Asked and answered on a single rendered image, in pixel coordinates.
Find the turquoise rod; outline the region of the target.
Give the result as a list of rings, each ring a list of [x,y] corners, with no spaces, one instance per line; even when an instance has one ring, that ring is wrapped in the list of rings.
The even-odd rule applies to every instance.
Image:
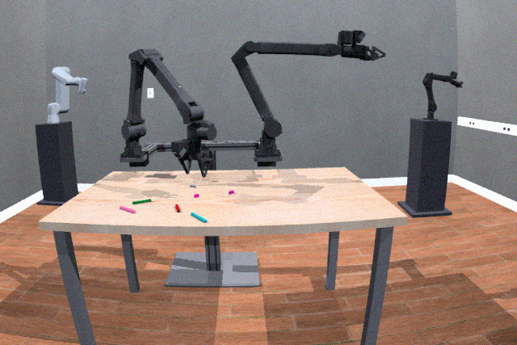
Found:
[[[196,213],[194,213],[194,212],[191,212],[191,215],[192,215],[193,217],[195,217],[196,219],[198,219],[198,220],[202,221],[203,223],[207,223],[207,222],[208,222],[208,221],[207,221],[207,219],[205,219],[205,218],[203,218],[203,217],[199,216],[198,214],[196,214]]]

